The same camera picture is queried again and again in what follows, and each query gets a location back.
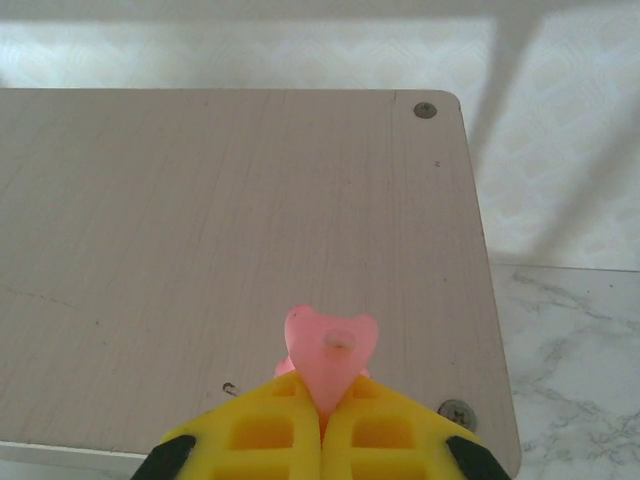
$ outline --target wooden table top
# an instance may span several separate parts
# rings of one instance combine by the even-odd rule
[[[374,378],[465,400],[517,471],[452,95],[0,90],[0,145],[0,440],[146,453],[268,381],[308,303],[373,315]]]

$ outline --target pink plastic piece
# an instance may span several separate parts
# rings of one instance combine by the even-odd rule
[[[378,343],[378,324],[368,315],[333,317],[300,305],[287,315],[284,336],[289,356],[276,377],[297,370],[326,425],[358,374],[369,376],[365,367]]]

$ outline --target screw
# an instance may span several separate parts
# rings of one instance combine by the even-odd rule
[[[448,418],[453,423],[466,428],[470,432],[475,432],[478,427],[478,419],[471,407],[462,400],[447,400],[440,408],[438,413]]]
[[[438,113],[438,109],[428,102],[420,102],[413,107],[413,113],[419,118],[433,118]]]

